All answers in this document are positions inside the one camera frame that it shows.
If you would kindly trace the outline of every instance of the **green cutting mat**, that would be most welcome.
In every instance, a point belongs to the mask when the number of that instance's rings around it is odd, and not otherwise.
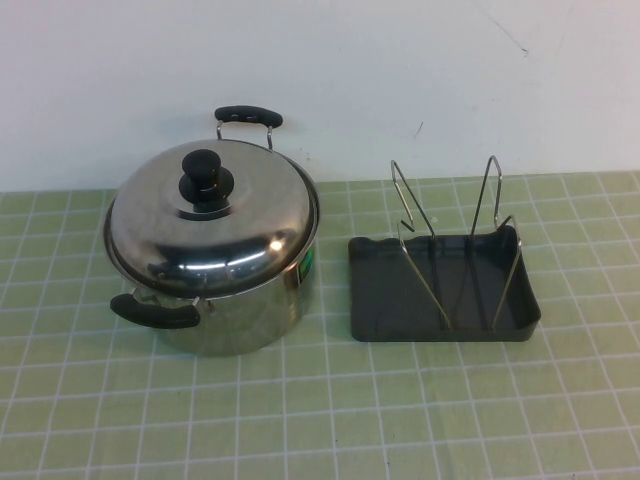
[[[480,179],[411,183],[436,232],[469,230]],[[505,178],[543,312],[523,344],[353,341],[347,241],[402,206],[390,182],[318,187],[316,303],[227,359],[110,312],[113,192],[0,196],[0,480],[640,478],[639,173]]]

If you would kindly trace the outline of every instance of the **black rubber grip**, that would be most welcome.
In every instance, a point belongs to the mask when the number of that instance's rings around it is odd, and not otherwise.
[[[261,123],[265,127],[278,128],[284,121],[282,115],[266,108],[249,105],[220,107],[215,111],[216,119],[227,122]]]
[[[191,328],[200,323],[200,313],[193,305],[165,308],[138,302],[130,293],[111,299],[111,310],[137,325],[165,330]]]

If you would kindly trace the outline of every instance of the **stainless steel pot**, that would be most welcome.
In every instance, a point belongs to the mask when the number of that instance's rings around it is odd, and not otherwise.
[[[236,106],[215,116],[217,140],[167,150],[120,188],[104,242],[135,286],[111,300],[115,313],[185,351],[235,355],[304,314],[320,211],[309,175],[273,150],[279,114]],[[269,148],[223,139],[231,121],[266,126]]]

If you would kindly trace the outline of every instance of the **lid knob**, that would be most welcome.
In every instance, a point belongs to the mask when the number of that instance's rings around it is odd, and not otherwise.
[[[220,156],[208,149],[194,150],[182,160],[184,175],[180,179],[180,193],[194,204],[211,204],[212,210],[221,208],[233,190],[233,175],[222,167]]]

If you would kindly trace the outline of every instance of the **stainless steel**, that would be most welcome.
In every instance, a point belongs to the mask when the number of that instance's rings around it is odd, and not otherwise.
[[[182,198],[182,158],[215,151],[235,188],[224,211],[200,213]],[[105,228],[112,261],[159,293],[222,297],[280,273],[312,236],[318,200],[291,160],[251,143],[203,140],[172,148],[143,165],[116,196]]]
[[[222,140],[222,125],[224,122],[222,120],[218,120],[218,125],[216,125],[216,135],[218,136],[218,140]],[[273,127],[267,127],[267,145],[269,145],[269,150],[273,150],[273,139],[271,138],[273,133]]]
[[[444,311],[442,304],[438,301],[438,298],[433,293],[433,290],[431,290],[431,287],[429,286],[429,282],[427,282],[427,280],[424,278],[422,273],[420,273],[418,266],[413,261],[413,258],[411,258],[411,255],[409,255],[409,250],[407,250],[407,245],[405,244],[404,237],[400,231],[401,226],[404,226],[405,228],[409,229],[411,232],[415,232],[416,230],[413,222],[413,215],[411,214],[411,211],[409,210],[409,205],[407,205],[407,201],[405,200],[404,195],[402,194],[402,190],[398,185],[398,180],[396,178],[396,171],[400,174],[400,178],[402,178],[402,182],[404,183],[405,188],[407,189],[414,203],[418,207],[418,210],[420,211],[422,218],[427,224],[427,227],[429,227],[429,231],[431,232],[431,238],[435,239],[436,234],[433,228],[431,227],[431,223],[429,223],[429,220],[427,219],[426,213],[424,213],[424,210],[422,209],[422,205],[420,205],[420,202],[418,202],[416,196],[413,194],[413,191],[411,190],[411,187],[407,183],[407,180],[404,178],[404,174],[402,173],[402,170],[400,170],[398,163],[395,160],[391,160],[391,178],[393,179],[393,185],[396,187],[396,192],[398,192],[398,195],[400,196],[400,200],[402,201],[402,205],[404,206],[404,209],[407,212],[407,215],[409,216],[409,224],[407,224],[404,220],[398,220],[396,225],[396,228],[398,230],[398,239],[400,240],[400,246],[402,247],[402,251],[404,252],[405,257],[407,258],[409,265],[411,265],[411,269],[416,273],[416,275],[420,279],[420,282],[422,283],[425,290],[429,294],[429,297],[431,297],[431,299],[434,301],[434,303],[438,307],[438,310],[440,310],[440,313],[442,313],[442,316],[444,317],[444,321],[447,325],[447,328],[451,328],[451,320],[449,319],[447,312]]]
[[[484,179],[482,180],[482,188],[480,188],[478,206],[476,207],[476,214],[473,217],[473,226],[471,227],[472,240],[476,233],[476,224],[478,223],[478,214],[480,213],[480,205],[482,205],[482,197],[484,196],[484,187],[487,184],[487,177],[489,176],[489,169],[491,168],[492,163],[496,166],[496,170],[498,171],[498,188],[496,189],[496,203],[493,209],[493,226],[496,230],[498,229],[498,208],[500,206],[500,192],[502,191],[502,169],[500,168],[498,159],[495,156],[491,155],[489,157],[489,161],[487,162],[487,168],[484,170]]]
[[[516,251],[516,256],[513,259],[513,263],[511,264],[511,269],[509,270],[509,275],[507,276],[507,283],[504,286],[504,290],[502,291],[502,295],[500,296],[500,303],[498,303],[498,308],[496,308],[496,314],[493,316],[493,321],[491,322],[491,330],[496,329],[496,322],[498,321],[498,317],[500,316],[500,312],[502,312],[502,307],[504,306],[504,302],[507,299],[507,292],[509,291],[509,285],[511,285],[511,279],[513,278],[513,274],[516,271],[516,266],[518,265],[518,260],[522,256],[522,239],[520,238],[520,232],[518,230],[518,223],[513,215],[509,215],[505,218],[502,225],[506,225],[507,222],[511,220],[513,224],[513,229],[516,231],[516,238],[518,239],[518,248]]]
[[[496,308],[496,312],[495,312],[495,314],[493,316],[493,320],[491,322],[491,329],[495,330],[496,323],[498,321],[498,317],[500,316],[500,313],[502,312],[502,307],[504,306],[504,303],[505,303],[506,298],[507,298],[507,292],[509,291],[509,286],[511,285],[511,281],[513,279],[513,275],[514,275],[514,272],[516,270],[516,266],[518,265],[518,260],[520,260],[520,257],[522,256],[522,239],[520,237],[520,231],[518,230],[518,223],[516,222],[516,218],[515,218],[514,215],[509,215],[501,224],[498,224],[499,207],[500,207],[500,193],[501,193],[501,190],[502,190],[502,169],[500,168],[500,164],[498,163],[498,160],[493,155],[489,158],[489,161],[487,162],[487,167],[486,167],[485,172],[484,172],[484,178],[482,180],[482,187],[480,189],[480,196],[478,198],[478,205],[476,207],[476,212],[475,212],[475,215],[474,215],[474,218],[473,218],[473,226],[471,227],[471,233],[469,234],[469,238],[470,238],[471,242],[473,242],[473,240],[475,238],[475,230],[476,230],[476,224],[477,224],[477,221],[478,221],[478,214],[480,212],[480,206],[482,204],[482,198],[483,198],[483,195],[484,195],[485,186],[487,184],[487,178],[489,176],[489,170],[491,169],[491,165],[492,164],[495,165],[496,170],[498,171],[498,187],[497,187],[497,190],[496,190],[496,201],[495,201],[494,214],[493,214],[493,225],[494,225],[494,228],[496,230],[498,230],[502,226],[504,226],[507,223],[511,222],[513,224],[513,228],[515,230],[516,239],[517,239],[516,256],[515,256],[515,258],[513,260],[513,263],[511,264],[511,268],[509,270],[509,275],[507,276],[507,281],[506,281],[505,287],[502,290],[502,294],[500,296],[500,302],[498,303],[498,307]],[[418,210],[420,211],[420,214],[422,215],[422,218],[424,219],[425,223],[427,224],[427,227],[429,228],[429,231],[431,232],[431,238],[435,240],[436,236],[435,236],[435,232],[434,232],[433,228],[431,227],[431,224],[429,223],[429,220],[427,219],[426,213],[424,212],[422,206],[420,205],[420,202],[418,202],[418,200],[416,199],[416,196],[413,194],[413,191],[411,190],[411,187],[409,186],[409,184],[407,183],[404,175],[402,174],[402,170],[400,170],[400,167],[398,166],[398,164],[395,161],[392,161],[391,162],[391,173],[392,173],[393,184],[394,184],[394,186],[396,188],[396,191],[398,192],[398,195],[400,196],[400,200],[402,201],[402,205],[404,206],[404,209],[407,212],[407,215],[409,216],[409,224],[407,224],[404,220],[399,220],[397,222],[398,240],[400,241],[400,246],[402,248],[404,256],[406,257],[407,261],[409,262],[409,264],[411,266],[411,269],[418,276],[418,278],[420,280],[420,283],[422,283],[422,285],[425,287],[425,290],[427,291],[427,293],[429,294],[429,296],[431,297],[433,302],[438,307],[438,310],[440,311],[440,313],[442,313],[442,315],[444,317],[444,320],[445,320],[445,323],[447,325],[447,328],[451,328],[451,321],[450,321],[447,313],[445,312],[442,304],[440,303],[440,301],[438,301],[438,298],[436,297],[436,295],[434,294],[433,290],[431,289],[431,286],[429,285],[429,282],[427,282],[427,280],[424,278],[424,275],[422,275],[422,273],[420,272],[420,269],[418,268],[418,266],[415,264],[415,262],[411,258],[411,255],[409,254],[409,251],[408,251],[407,246],[405,244],[404,235],[402,234],[400,226],[401,225],[404,226],[405,228],[407,228],[411,232],[415,232],[415,226],[414,226],[414,221],[413,221],[413,215],[411,214],[411,212],[409,210],[409,206],[408,206],[408,204],[407,204],[407,202],[406,202],[406,200],[404,198],[404,195],[402,194],[402,191],[401,191],[401,189],[400,189],[400,187],[398,185],[398,182],[397,182],[397,179],[396,179],[396,175],[395,175],[396,170],[400,174],[400,177],[402,178],[402,181],[404,183],[405,188],[407,189],[407,191],[411,195],[411,198],[413,199],[413,201],[415,202],[416,206],[418,207]]]
[[[143,304],[193,305],[195,327],[158,329],[201,355],[237,355],[268,345],[302,318],[314,292],[311,268],[318,193],[295,162],[269,149],[222,139],[180,145],[143,165],[118,192],[104,223],[107,254]],[[235,187],[229,205],[199,212],[182,198],[182,159],[215,151]]]
[[[407,201],[405,200],[404,195],[402,193],[402,190],[400,189],[400,186],[398,185],[398,179],[396,178],[396,171],[400,174],[400,178],[402,178],[402,183],[404,183],[404,186],[407,189],[407,191],[409,192],[409,194],[411,195],[411,198],[413,199],[413,202],[418,207],[418,210],[420,211],[420,215],[422,215],[422,218],[423,218],[424,222],[427,224],[427,227],[429,227],[429,231],[431,232],[431,238],[435,238],[436,232],[433,231],[433,227],[431,226],[431,223],[429,222],[429,219],[427,218],[426,213],[424,213],[424,210],[422,209],[422,205],[420,205],[420,202],[418,202],[418,199],[413,194],[413,191],[411,190],[411,187],[409,187],[409,184],[407,183],[406,178],[404,178],[404,175],[402,173],[402,170],[400,170],[400,167],[398,166],[398,163],[395,160],[391,160],[391,179],[393,180],[393,186],[396,187],[396,192],[398,192],[398,195],[400,196],[400,201],[402,202],[402,206],[404,207],[404,211],[407,212],[407,215],[409,216],[409,223],[410,224],[407,225],[406,222],[401,220],[402,224],[405,227],[407,227],[409,230],[411,230],[412,232],[416,231],[415,227],[414,227],[414,224],[413,224],[413,215],[411,214],[411,211],[409,210],[409,205],[407,205]]]
[[[254,290],[214,300],[202,300],[197,308],[200,324],[193,328],[157,330],[163,341],[205,356],[249,353],[273,343],[302,318],[314,294],[316,272],[298,283],[297,264]],[[188,301],[158,296],[169,308]]]

